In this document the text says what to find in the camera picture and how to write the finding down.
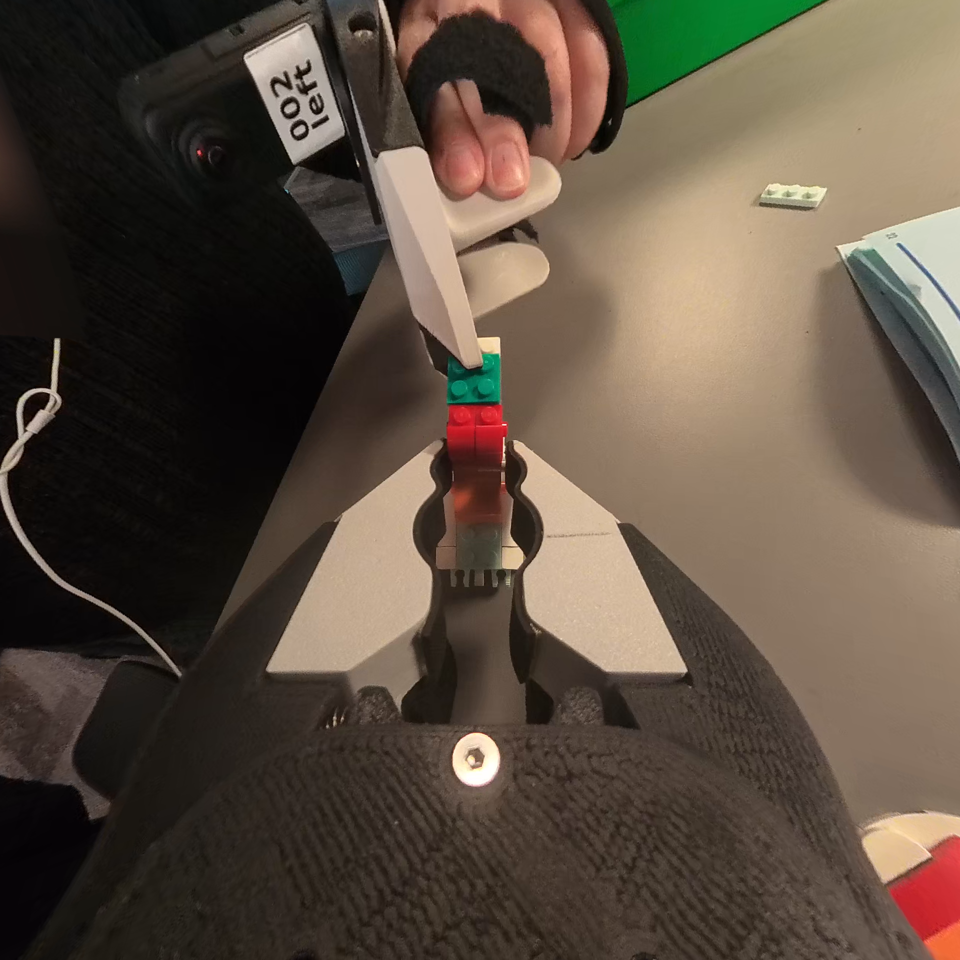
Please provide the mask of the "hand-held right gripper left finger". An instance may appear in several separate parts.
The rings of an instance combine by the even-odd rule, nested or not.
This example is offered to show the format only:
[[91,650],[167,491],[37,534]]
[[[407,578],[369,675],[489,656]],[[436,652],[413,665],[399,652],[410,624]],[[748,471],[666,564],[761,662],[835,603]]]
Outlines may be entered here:
[[446,445],[435,440],[346,509],[267,664],[272,678],[348,694],[407,694],[442,673],[436,550],[447,531]]

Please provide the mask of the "green plastic bin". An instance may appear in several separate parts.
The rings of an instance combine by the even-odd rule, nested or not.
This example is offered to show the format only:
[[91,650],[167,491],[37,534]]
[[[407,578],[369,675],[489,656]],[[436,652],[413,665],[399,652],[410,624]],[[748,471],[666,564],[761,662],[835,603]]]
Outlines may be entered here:
[[614,1],[627,106],[819,6],[818,1]]

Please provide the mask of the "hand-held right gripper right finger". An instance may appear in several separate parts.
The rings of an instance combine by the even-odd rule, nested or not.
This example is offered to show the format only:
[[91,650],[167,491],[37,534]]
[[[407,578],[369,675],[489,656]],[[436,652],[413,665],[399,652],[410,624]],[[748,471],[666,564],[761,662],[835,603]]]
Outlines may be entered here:
[[531,447],[506,454],[515,574],[510,655],[541,689],[669,684],[687,665],[618,519]]

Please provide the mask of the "teal and white lego brick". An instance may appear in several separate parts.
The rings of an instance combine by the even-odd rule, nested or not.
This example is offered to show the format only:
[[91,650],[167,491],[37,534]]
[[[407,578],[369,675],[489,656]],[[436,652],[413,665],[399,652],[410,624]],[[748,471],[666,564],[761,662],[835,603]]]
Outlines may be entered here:
[[482,364],[463,366],[452,355],[447,358],[446,402],[448,405],[501,403],[501,341],[499,337],[478,340]]

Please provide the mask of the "pale green lego plate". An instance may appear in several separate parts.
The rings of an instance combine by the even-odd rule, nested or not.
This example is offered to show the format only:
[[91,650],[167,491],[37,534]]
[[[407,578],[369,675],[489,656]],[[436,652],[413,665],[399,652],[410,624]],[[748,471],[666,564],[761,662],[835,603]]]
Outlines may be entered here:
[[757,198],[757,203],[766,208],[816,210],[827,197],[827,193],[828,189],[823,186],[773,182],[764,187]]

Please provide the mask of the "rainbow coloured lego model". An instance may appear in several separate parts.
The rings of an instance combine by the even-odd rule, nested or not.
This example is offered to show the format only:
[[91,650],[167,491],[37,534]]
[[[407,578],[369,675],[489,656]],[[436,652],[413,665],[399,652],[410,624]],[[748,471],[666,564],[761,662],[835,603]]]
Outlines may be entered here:
[[959,957],[959,817],[923,810],[860,828],[861,843],[892,899],[936,959]]

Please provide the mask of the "person's left hand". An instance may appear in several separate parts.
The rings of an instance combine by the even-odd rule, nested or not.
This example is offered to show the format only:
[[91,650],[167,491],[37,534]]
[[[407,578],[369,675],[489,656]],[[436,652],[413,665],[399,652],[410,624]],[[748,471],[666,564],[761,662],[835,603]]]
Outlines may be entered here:
[[581,2],[400,2],[398,16],[390,21],[398,28],[401,76],[444,19],[474,10],[509,23],[542,56],[553,122],[528,142],[514,119],[486,114],[475,83],[459,79],[436,93],[424,142],[436,179],[449,196],[464,198],[484,190],[510,199],[527,189],[531,155],[560,167],[590,147],[606,109],[610,55]]

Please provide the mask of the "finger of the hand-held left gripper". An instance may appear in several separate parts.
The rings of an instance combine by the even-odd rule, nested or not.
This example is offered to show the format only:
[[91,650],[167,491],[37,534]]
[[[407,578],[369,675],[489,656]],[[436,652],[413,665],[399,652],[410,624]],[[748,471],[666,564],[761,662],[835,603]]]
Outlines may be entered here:
[[473,312],[426,150],[381,151],[373,177],[414,319],[461,366],[481,367]]

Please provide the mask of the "person's black sweater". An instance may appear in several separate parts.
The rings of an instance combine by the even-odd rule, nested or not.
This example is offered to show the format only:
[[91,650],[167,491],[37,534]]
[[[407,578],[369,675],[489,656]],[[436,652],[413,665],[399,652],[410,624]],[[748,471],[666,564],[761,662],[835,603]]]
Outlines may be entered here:
[[270,2],[2,2],[2,81],[85,318],[63,403],[6,476],[68,584],[185,667],[202,650],[354,319],[281,186],[183,202],[120,82]]

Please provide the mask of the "pale blue instruction booklet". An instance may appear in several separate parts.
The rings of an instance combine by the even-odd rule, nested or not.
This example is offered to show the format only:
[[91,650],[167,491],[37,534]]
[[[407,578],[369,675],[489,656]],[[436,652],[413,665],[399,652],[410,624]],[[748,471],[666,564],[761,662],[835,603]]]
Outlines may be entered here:
[[837,246],[959,455],[959,208]]

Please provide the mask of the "red and white lego build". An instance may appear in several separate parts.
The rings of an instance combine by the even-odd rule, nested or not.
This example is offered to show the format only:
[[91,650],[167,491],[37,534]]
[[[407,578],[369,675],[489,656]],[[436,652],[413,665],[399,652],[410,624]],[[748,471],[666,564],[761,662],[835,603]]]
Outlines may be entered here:
[[524,553],[512,535],[507,434],[498,404],[448,407],[451,484],[443,498],[445,532],[436,548],[436,566],[454,590],[509,587],[523,564]]

